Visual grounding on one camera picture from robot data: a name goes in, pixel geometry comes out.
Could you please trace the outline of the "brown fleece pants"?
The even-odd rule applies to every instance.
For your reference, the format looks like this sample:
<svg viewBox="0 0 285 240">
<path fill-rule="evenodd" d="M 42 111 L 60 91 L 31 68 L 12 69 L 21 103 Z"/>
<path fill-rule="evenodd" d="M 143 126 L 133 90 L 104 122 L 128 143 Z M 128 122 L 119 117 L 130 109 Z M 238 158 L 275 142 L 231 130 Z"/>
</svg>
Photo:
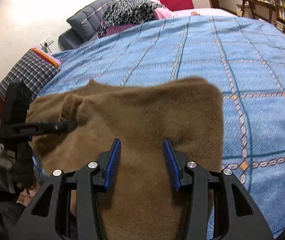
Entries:
<svg viewBox="0 0 285 240">
<path fill-rule="evenodd" d="M 27 123 L 74 120 L 68 134 L 34 137 L 46 173 L 72 172 L 121 140 L 115 184 L 99 196 L 107 239 L 177 239 L 186 197 L 172 190 L 162 142 L 218 172 L 223 153 L 223 97 L 211 83 L 189 77 L 153 87 L 90 81 L 35 99 Z"/>
</svg>

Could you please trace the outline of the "dark plaid pillow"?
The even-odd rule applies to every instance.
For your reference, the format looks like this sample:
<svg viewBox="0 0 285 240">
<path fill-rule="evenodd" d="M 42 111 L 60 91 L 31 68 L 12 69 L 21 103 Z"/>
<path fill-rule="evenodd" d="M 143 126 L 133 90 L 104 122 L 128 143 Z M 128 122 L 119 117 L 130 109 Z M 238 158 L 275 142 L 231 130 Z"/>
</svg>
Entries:
<svg viewBox="0 0 285 240">
<path fill-rule="evenodd" d="M 34 100 L 44 86 L 59 72 L 59 67 L 47 63 L 31 49 L 13 66 L 0 82 L 0 98 L 5 99 L 10 83 L 23 81 Z"/>
</svg>

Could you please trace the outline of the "orange pink pillow edge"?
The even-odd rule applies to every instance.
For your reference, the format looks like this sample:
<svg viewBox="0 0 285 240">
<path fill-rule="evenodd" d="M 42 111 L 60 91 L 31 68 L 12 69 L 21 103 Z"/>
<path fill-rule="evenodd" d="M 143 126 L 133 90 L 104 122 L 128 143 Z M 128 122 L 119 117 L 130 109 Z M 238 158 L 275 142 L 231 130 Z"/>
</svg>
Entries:
<svg viewBox="0 0 285 240">
<path fill-rule="evenodd" d="M 31 50 L 43 60 L 45 60 L 47 63 L 54 65 L 56 68 L 58 68 L 62 63 L 59 59 L 53 57 L 51 54 L 46 53 L 38 46 L 32 47 Z"/>
</svg>

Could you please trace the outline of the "grey tufted cushion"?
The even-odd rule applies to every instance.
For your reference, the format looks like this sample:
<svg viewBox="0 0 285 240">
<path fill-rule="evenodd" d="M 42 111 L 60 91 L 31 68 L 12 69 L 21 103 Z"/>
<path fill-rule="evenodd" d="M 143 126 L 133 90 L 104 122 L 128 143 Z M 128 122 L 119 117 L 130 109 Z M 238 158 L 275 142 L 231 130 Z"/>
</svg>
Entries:
<svg viewBox="0 0 285 240">
<path fill-rule="evenodd" d="M 58 37 L 64 50 L 76 49 L 86 42 L 97 39 L 102 16 L 116 0 L 96 0 L 83 7 L 66 21 L 70 28 Z"/>
</svg>

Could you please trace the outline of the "blue patterned bedspread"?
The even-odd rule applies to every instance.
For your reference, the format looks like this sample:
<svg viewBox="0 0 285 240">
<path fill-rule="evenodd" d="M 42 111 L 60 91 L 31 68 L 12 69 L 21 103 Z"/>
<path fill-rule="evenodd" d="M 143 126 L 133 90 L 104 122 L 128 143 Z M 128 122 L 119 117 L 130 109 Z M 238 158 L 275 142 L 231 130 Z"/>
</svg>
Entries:
<svg viewBox="0 0 285 240">
<path fill-rule="evenodd" d="M 285 35 L 258 20 L 186 16 L 147 22 L 56 53 L 60 72 L 39 92 L 95 80 L 152 86 L 189 76 L 223 94 L 223 167 L 231 169 L 274 236 L 285 229 Z"/>
</svg>

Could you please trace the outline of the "leopard print cloth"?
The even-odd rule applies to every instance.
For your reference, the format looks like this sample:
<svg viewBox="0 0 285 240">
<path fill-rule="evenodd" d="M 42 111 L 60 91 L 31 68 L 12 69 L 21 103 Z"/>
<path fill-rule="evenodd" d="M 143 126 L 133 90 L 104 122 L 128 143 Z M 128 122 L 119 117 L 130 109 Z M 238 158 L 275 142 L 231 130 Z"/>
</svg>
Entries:
<svg viewBox="0 0 285 240">
<path fill-rule="evenodd" d="M 103 14 L 98 38 L 105 37 L 109 27 L 155 20 L 155 10 L 159 8 L 166 9 L 163 4 L 149 0 L 117 0 Z"/>
</svg>

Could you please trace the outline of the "dark wooden desk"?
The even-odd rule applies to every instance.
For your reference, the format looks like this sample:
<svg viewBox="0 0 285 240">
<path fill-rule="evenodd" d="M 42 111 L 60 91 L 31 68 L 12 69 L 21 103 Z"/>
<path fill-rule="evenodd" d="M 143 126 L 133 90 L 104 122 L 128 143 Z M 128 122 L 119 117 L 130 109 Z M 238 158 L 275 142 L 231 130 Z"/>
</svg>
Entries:
<svg viewBox="0 0 285 240">
<path fill-rule="evenodd" d="M 241 11 L 242 11 L 241 16 L 242 17 L 245 16 L 245 8 L 246 8 L 246 4 L 248 4 L 249 9 L 251 11 L 252 19 L 256 20 L 256 17 L 258 17 L 259 19 L 264 20 L 266 22 L 269 22 L 269 23 L 273 22 L 272 21 L 273 12 L 276 12 L 275 5 L 268 3 L 268 2 L 265 2 L 265 1 L 262 1 L 262 0 L 240 0 L 240 1 L 242 2 L 242 4 L 241 4 Z M 259 14 L 254 12 L 256 5 L 268 9 L 268 17 L 267 18 L 265 18 L 264 16 L 260 16 Z"/>
</svg>

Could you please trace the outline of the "white wall socket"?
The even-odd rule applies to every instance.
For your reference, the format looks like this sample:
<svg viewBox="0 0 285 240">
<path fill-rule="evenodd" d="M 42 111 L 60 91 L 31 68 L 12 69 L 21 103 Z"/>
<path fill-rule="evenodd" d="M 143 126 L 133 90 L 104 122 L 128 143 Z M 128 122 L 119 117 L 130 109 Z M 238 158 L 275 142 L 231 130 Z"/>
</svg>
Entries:
<svg viewBox="0 0 285 240">
<path fill-rule="evenodd" d="M 46 53 L 49 53 L 51 54 L 52 51 L 50 49 L 50 46 L 51 44 L 53 44 L 54 40 L 51 38 L 51 37 L 47 37 L 46 39 L 44 39 L 41 43 L 40 43 L 40 46 L 41 46 L 41 49 L 46 52 Z"/>
</svg>

